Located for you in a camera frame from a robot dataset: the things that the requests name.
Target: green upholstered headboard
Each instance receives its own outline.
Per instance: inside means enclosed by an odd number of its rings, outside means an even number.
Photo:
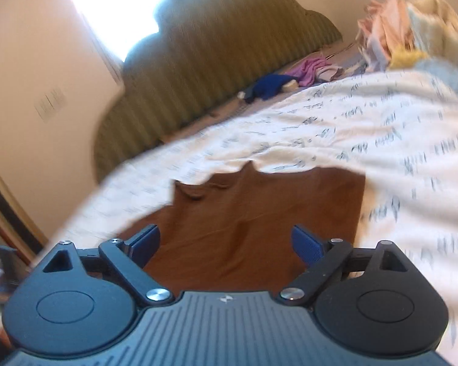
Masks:
[[[100,122],[99,182],[263,75],[341,39],[295,0],[165,0],[156,19],[159,32],[126,58],[125,95]]]

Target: blue cloth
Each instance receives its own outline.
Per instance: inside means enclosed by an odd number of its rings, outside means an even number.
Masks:
[[[245,90],[244,100],[249,103],[252,102],[255,97],[261,97],[263,100],[267,100],[278,95],[282,86],[292,80],[297,80],[297,78],[286,74],[265,75],[256,81],[252,87]]]

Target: black object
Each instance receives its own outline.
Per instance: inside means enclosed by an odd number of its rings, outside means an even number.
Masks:
[[[293,246],[309,269],[276,299],[184,292],[175,300],[140,268],[159,235],[151,225],[98,250],[56,245],[6,304],[4,328],[18,348],[6,365],[447,365],[434,352],[446,305],[390,241],[353,249],[296,226]],[[346,279],[353,271],[364,274]]]

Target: bed sheet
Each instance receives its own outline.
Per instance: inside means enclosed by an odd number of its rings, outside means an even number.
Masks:
[[[355,246],[390,239],[426,276],[450,315],[438,352],[458,365],[458,96],[428,74],[323,84],[139,156],[54,241],[96,246],[169,203],[173,179],[199,184],[248,160],[268,173],[317,165],[366,173]]]

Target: metal screw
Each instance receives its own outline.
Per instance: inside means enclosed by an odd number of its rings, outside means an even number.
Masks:
[[[146,293],[146,297],[151,301],[163,301],[171,296],[171,293],[168,289],[164,287],[157,287],[156,289],[151,289]]]
[[[298,300],[304,297],[305,293],[298,287],[286,287],[280,292],[280,295],[286,300]]]

